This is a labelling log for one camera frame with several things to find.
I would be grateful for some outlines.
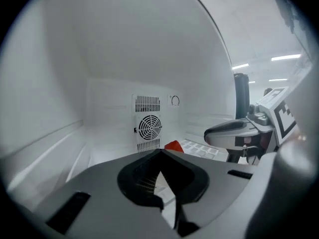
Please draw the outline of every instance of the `ventilation fan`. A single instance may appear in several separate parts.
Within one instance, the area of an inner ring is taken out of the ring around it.
[[[160,119],[155,115],[148,115],[141,120],[138,131],[143,139],[153,140],[158,137],[160,129]]]
[[[160,98],[133,95],[132,111],[136,151],[160,148]]]

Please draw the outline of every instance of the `black opening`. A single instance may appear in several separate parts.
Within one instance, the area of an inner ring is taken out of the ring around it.
[[[234,175],[236,177],[248,179],[248,180],[250,180],[251,177],[253,176],[252,173],[245,173],[245,172],[241,172],[241,171],[237,171],[237,170],[230,170],[230,171],[228,171],[228,174]]]
[[[135,204],[163,210],[162,199],[154,195],[160,172],[175,194],[175,229],[181,236],[186,236],[197,230],[198,226],[186,220],[182,205],[197,202],[208,188],[209,177],[202,168],[158,149],[125,166],[118,175],[119,188]]]
[[[64,235],[89,198],[90,195],[87,193],[75,193],[46,224]]]

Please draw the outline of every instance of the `black slot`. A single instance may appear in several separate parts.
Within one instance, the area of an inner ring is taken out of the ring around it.
[[[75,193],[46,224],[64,235],[90,197],[87,193]]]
[[[251,174],[251,173],[245,173],[245,172],[241,172],[241,171],[237,171],[237,170],[230,170],[230,171],[228,171],[228,174],[234,175],[234,176],[237,176],[240,178],[248,179],[248,180],[253,176],[253,174]]]

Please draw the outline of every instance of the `red object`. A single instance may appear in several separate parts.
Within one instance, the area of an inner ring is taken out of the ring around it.
[[[182,152],[184,153],[182,147],[180,146],[179,142],[178,141],[172,141],[170,142],[169,144],[166,144],[165,145],[165,149],[171,149],[171,150],[176,150],[176,151],[179,151],[179,152]]]

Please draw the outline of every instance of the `fan grille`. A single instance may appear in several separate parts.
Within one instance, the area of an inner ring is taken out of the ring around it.
[[[154,115],[144,117],[139,125],[140,136],[145,140],[156,138],[161,129],[160,119]]]

